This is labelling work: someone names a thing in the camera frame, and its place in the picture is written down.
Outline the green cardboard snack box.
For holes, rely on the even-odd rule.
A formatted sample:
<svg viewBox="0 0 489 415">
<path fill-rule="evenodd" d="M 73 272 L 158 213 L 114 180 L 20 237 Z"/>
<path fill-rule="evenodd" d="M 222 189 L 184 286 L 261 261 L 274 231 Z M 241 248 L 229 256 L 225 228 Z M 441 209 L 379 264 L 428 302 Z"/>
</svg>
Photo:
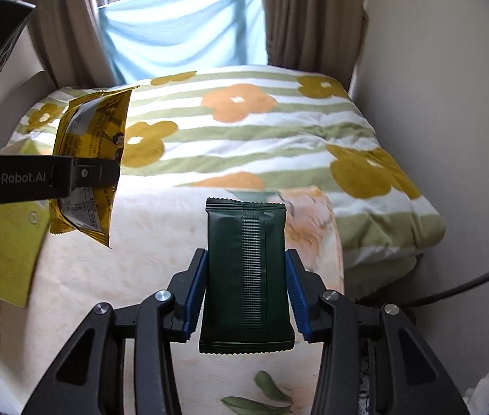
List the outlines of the green cardboard snack box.
<svg viewBox="0 0 489 415">
<path fill-rule="evenodd" d="M 48 201 L 0 205 L 0 299 L 25 308 L 48 232 Z"/>
</svg>

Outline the dark green snack packet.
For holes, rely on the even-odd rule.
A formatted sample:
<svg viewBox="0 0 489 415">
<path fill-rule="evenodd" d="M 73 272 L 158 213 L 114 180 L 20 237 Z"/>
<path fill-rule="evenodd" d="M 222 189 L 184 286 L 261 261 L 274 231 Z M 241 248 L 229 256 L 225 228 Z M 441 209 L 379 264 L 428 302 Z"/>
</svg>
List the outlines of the dark green snack packet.
<svg viewBox="0 0 489 415">
<path fill-rule="evenodd" d="M 209 198 L 202 354 L 292 350 L 282 203 Z"/>
</svg>

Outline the grey headboard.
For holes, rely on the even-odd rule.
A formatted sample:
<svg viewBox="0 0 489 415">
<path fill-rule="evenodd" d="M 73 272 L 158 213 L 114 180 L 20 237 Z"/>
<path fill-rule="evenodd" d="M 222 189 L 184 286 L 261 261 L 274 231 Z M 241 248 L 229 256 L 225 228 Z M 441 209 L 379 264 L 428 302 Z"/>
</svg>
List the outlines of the grey headboard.
<svg viewBox="0 0 489 415">
<path fill-rule="evenodd" d="M 5 147 L 22 116 L 56 87 L 44 70 L 11 92 L 0 103 L 0 149 Z"/>
</svg>

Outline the left beige curtain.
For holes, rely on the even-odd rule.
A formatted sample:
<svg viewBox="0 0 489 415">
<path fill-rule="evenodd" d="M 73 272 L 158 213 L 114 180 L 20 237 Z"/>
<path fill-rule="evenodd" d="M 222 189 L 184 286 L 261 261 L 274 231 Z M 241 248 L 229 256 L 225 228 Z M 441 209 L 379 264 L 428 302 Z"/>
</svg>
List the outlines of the left beige curtain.
<svg viewBox="0 0 489 415">
<path fill-rule="evenodd" d="M 31 42 L 58 87 L 117 84 L 100 36 L 98 0 L 25 0 L 35 5 Z"/>
</svg>

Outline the yellow snack bag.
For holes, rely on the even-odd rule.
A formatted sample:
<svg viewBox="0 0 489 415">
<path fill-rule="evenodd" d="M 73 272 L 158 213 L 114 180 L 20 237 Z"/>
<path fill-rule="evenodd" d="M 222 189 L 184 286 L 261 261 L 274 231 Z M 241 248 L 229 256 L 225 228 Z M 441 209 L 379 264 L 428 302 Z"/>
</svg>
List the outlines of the yellow snack bag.
<svg viewBox="0 0 489 415">
<path fill-rule="evenodd" d="M 70 193 L 49 202 L 51 233 L 78 230 L 109 246 L 132 92 L 131 87 L 92 92 L 69 102 L 53 153 L 72 159 Z"/>
</svg>

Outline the floral bed sheet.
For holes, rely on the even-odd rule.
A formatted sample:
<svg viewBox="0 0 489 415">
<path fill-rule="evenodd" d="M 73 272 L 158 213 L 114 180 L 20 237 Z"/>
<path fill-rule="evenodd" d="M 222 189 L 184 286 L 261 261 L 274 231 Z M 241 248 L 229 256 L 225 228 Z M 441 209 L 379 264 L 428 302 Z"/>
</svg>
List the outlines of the floral bed sheet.
<svg viewBox="0 0 489 415">
<path fill-rule="evenodd" d="M 18 414 L 69 336 L 92 307 L 137 304 L 168 285 L 207 243 L 209 198 L 226 190 L 175 187 L 120 191 L 110 243 L 72 231 L 43 243 L 29 303 L 0 301 L 0 410 Z M 292 350 L 261 355 L 202 355 L 192 338 L 172 348 L 181 408 L 186 414 L 226 414 L 227 396 L 267 403 L 257 373 L 266 372 L 289 397 L 295 414 L 312 408 L 321 347 L 298 339 Z"/>
</svg>

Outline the white cloth pile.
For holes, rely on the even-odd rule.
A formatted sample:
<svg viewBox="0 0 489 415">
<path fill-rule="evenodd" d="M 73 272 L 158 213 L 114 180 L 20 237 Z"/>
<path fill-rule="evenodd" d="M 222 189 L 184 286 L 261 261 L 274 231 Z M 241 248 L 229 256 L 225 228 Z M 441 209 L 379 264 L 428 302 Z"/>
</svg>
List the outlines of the white cloth pile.
<svg viewBox="0 0 489 415">
<path fill-rule="evenodd" d="M 464 402 L 471 415 L 489 414 L 489 373 L 479 380 L 474 388 L 464 393 Z"/>
</svg>

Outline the beige curtain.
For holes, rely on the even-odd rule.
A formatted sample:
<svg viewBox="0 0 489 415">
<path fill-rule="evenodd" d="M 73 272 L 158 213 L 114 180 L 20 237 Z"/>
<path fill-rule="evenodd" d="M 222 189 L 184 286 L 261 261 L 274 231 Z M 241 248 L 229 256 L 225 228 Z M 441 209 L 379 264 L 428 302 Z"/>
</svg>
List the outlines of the beige curtain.
<svg viewBox="0 0 489 415">
<path fill-rule="evenodd" d="M 364 0 L 262 0 L 268 63 L 316 72 L 348 88 L 367 18 Z"/>
<path fill-rule="evenodd" d="M 31 42 L 58 87 L 117 84 L 100 36 L 98 0 L 25 0 L 35 5 Z"/>
</svg>

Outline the light blue window cloth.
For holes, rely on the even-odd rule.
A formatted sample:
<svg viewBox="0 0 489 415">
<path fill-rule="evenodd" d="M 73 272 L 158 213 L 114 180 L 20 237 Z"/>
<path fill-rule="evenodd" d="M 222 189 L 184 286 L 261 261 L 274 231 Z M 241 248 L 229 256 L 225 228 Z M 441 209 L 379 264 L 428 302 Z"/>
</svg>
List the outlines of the light blue window cloth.
<svg viewBox="0 0 489 415">
<path fill-rule="evenodd" d="M 121 83 L 268 63 L 262 0 L 122 0 L 98 18 Z"/>
</svg>

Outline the floral striped folded quilt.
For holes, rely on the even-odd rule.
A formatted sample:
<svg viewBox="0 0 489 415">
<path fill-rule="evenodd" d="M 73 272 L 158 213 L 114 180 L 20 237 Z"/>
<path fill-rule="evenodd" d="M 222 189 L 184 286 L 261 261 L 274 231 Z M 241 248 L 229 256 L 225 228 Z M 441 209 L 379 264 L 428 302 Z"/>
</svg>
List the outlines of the floral striped folded quilt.
<svg viewBox="0 0 489 415">
<path fill-rule="evenodd" d="M 408 274 L 446 231 L 337 80 L 274 66 L 135 84 L 118 193 L 175 187 L 285 204 L 288 246 L 355 298 Z"/>
</svg>

